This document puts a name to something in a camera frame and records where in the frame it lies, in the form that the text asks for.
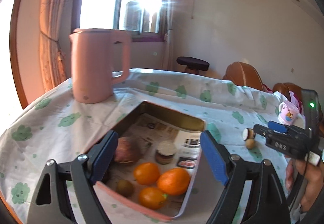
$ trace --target kettle handle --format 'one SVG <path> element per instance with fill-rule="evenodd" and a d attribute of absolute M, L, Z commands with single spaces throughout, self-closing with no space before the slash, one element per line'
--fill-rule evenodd
<path fill-rule="evenodd" d="M 113 77 L 112 84 L 116 84 L 119 82 L 123 82 L 129 76 L 129 68 L 130 68 L 130 57 L 131 57 L 131 37 L 127 34 L 126 31 L 115 30 L 113 33 L 114 37 L 112 38 L 112 42 L 115 43 L 117 41 L 121 42 L 123 47 L 123 56 L 122 56 L 122 71 L 121 75 Z"/>

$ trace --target cup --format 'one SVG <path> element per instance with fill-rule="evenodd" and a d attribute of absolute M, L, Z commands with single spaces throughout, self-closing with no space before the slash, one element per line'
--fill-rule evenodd
<path fill-rule="evenodd" d="M 287 100 L 279 104 L 279 112 L 279 122 L 286 125 L 292 125 L 299 114 L 298 108 Z"/>
<path fill-rule="evenodd" d="M 73 96 L 81 103 L 99 103 L 113 95 L 113 84 L 129 75 L 131 37 L 123 30 L 76 29 L 72 43 Z M 121 42 L 122 74 L 113 77 L 114 43 Z"/>

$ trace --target small round fruit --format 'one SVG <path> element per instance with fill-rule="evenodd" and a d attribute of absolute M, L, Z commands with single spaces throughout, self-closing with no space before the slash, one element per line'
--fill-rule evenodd
<path fill-rule="evenodd" d="M 117 183 L 116 192 L 124 197 L 130 197 L 134 193 L 134 185 L 128 180 L 121 179 Z"/>
<path fill-rule="evenodd" d="M 143 163 L 138 165 L 133 172 L 134 178 L 140 185 L 152 185 L 159 176 L 160 170 L 155 163 Z"/>
<path fill-rule="evenodd" d="M 164 193 L 179 196 L 185 193 L 190 183 L 190 175 L 180 167 L 173 168 L 163 173 L 158 179 L 157 186 Z"/>
<path fill-rule="evenodd" d="M 254 139 L 247 139 L 245 141 L 245 146 L 247 149 L 251 150 L 253 148 L 255 148 L 255 140 Z"/>
<path fill-rule="evenodd" d="M 138 202 L 149 209 L 159 209 L 166 202 L 167 195 L 156 187 L 144 188 L 138 195 Z"/>

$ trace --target kettle spout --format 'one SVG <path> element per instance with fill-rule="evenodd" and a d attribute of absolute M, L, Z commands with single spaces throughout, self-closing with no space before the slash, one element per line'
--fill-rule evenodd
<path fill-rule="evenodd" d="M 73 43 L 73 34 L 69 35 L 69 39 L 70 39 L 71 43 Z"/>

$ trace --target kiwi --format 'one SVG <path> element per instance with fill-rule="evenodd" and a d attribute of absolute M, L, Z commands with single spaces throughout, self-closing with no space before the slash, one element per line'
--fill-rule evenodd
<path fill-rule="evenodd" d="M 134 193 L 134 185 L 128 180 L 121 179 L 117 183 L 116 192 L 124 197 L 130 197 Z"/>

